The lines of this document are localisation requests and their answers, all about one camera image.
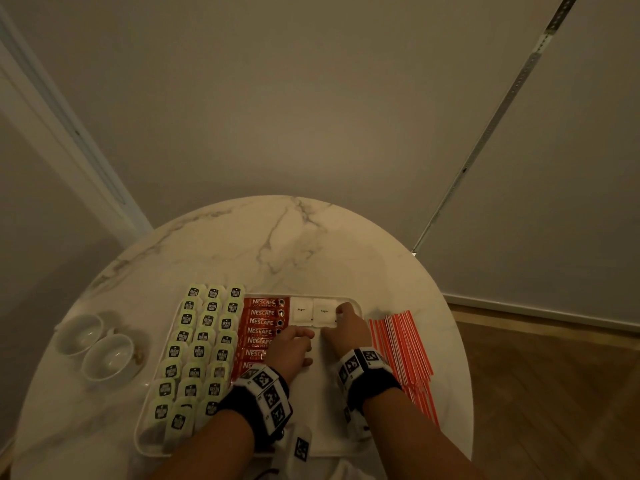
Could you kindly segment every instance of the baseboard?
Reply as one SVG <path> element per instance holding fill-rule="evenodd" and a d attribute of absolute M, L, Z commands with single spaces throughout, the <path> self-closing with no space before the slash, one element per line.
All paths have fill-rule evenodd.
<path fill-rule="evenodd" d="M 13 438 L 9 439 L 0 451 L 0 475 L 11 466 L 13 461 Z"/>
<path fill-rule="evenodd" d="M 562 322 L 578 323 L 581 325 L 597 326 L 602 328 L 611 328 L 614 330 L 625 330 L 632 332 L 640 332 L 640 323 L 620 322 L 608 318 L 591 317 L 588 315 L 577 315 L 565 312 L 557 312 L 554 310 L 545 310 L 542 308 L 532 308 L 529 306 L 512 305 L 510 303 L 501 303 L 499 301 L 491 301 L 487 299 L 468 298 L 466 296 L 458 296 L 445 294 L 444 299 L 452 305 L 473 306 L 475 308 L 485 308 L 487 310 L 496 310 L 498 312 L 514 313 L 518 315 L 528 315 L 530 317 L 546 318 L 549 320 L 558 320 Z"/>

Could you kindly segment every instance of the white tray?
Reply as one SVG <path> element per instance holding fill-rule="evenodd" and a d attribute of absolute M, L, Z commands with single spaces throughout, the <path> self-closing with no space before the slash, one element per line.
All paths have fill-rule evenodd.
<path fill-rule="evenodd" d="M 284 298 L 290 296 L 291 298 L 319 298 L 319 299 L 331 299 L 335 300 L 336 306 L 345 301 L 350 302 L 356 313 L 362 316 L 362 309 L 356 300 L 345 297 L 335 296 L 291 296 L 291 295 L 274 295 L 274 294 L 262 294 L 262 293 L 245 293 L 245 298 L 254 297 L 270 297 L 276 296 L 278 298 Z M 160 362 L 164 357 L 164 350 L 167 347 L 167 343 L 170 341 L 170 336 L 173 331 L 173 324 L 175 323 L 178 313 L 180 313 L 180 304 L 176 307 L 176 311 L 172 317 L 172 325 L 167 332 L 167 337 L 164 341 L 164 346 L 161 349 L 163 353 L 160 355 L 156 370 L 154 373 L 154 379 L 158 376 Z M 296 325 L 294 322 L 292 310 L 289 310 L 289 325 Z M 291 394 L 289 402 L 293 407 L 293 416 L 289 421 L 290 424 L 294 422 L 302 422 L 311 428 L 313 433 L 313 439 L 311 442 L 311 457 L 331 457 L 331 456 L 354 456 L 363 452 L 370 444 L 370 442 L 354 442 L 348 437 L 346 421 L 344 419 L 344 400 L 340 394 L 340 390 L 336 384 L 333 365 L 336 362 L 336 357 L 329 349 L 324 340 L 320 338 L 320 329 L 314 328 L 316 332 L 315 338 L 312 340 L 313 349 L 308 357 L 313 358 L 314 363 L 308 369 L 302 371 L 296 380 L 291 385 Z M 145 403 L 142 406 L 138 421 L 133 432 L 133 441 L 136 446 L 136 450 L 141 455 L 151 458 L 166 458 L 171 456 L 169 453 L 163 452 L 162 444 L 140 444 L 140 435 L 142 434 L 142 426 L 145 414 L 147 412 L 148 404 L 151 400 L 147 394 Z M 270 456 L 268 453 L 257 454 L 256 456 Z"/>

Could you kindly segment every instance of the white wall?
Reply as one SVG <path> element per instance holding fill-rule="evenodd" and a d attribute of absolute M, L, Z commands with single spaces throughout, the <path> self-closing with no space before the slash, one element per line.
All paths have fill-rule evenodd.
<path fill-rule="evenodd" d="M 54 325 L 121 247 L 3 116 L 0 163 L 2 448 Z"/>
<path fill-rule="evenodd" d="M 0 0 L 154 226 L 299 194 L 413 247 L 561 0 Z"/>
<path fill-rule="evenodd" d="M 444 293 L 640 327 L 639 13 L 576 2 L 419 253 Z"/>

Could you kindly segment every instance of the hand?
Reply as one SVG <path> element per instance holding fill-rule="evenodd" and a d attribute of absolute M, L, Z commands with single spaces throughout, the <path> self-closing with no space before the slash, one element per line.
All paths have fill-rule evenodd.
<path fill-rule="evenodd" d="M 352 304 L 338 305 L 335 313 L 342 314 L 342 318 L 338 318 L 338 327 L 325 327 L 321 333 L 325 340 L 331 344 L 338 359 L 352 349 L 371 347 L 369 327 L 362 318 L 356 315 Z"/>
<path fill-rule="evenodd" d="M 311 352 L 311 339 L 315 335 L 315 332 L 309 328 L 286 327 L 269 345 L 264 357 L 265 365 L 278 371 L 290 386 L 300 370 L 314 361 L 312 358 L 305 357 L 305 354 Z"/>

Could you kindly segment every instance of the left hand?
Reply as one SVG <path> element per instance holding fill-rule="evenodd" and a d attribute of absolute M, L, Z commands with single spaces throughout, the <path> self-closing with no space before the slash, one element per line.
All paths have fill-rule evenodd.
<path fill-rule="evenodd" d="M 286 327 L 269 345 L 264 357 L 265 365 L 278 371 L 290 386 L 300 370 L 314 361 L 305 357 L 305 354 L 311 352 L 311 339 L 315 335 L 309 328 L 295 325 Z"/>

